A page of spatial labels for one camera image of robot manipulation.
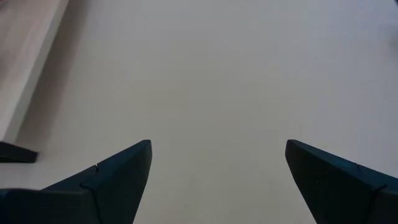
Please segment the black metal shelf side frame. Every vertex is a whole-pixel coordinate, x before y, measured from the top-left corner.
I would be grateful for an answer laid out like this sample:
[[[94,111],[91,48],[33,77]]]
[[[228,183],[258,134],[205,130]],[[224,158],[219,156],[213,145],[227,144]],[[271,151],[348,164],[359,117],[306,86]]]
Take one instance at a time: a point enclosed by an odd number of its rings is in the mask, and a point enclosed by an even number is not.
[[[35,163],[38,152],[0,141],[0,163]]]

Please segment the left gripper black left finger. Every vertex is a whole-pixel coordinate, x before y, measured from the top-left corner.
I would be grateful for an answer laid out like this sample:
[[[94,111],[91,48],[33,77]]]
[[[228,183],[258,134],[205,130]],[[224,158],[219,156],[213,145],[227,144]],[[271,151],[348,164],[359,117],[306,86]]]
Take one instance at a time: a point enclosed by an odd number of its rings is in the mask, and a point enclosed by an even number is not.
[[[142,140],[44,189],[0,189],[0,224],[133,224],[151,162]]]

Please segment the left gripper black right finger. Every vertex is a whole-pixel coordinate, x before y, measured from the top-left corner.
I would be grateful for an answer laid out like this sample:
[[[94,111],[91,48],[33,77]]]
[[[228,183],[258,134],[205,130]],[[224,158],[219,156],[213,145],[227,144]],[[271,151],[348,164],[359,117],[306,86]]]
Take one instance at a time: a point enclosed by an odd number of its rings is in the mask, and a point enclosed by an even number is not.
[[[398,224],[398,178],[294,139],[285,158],[317,224]]]

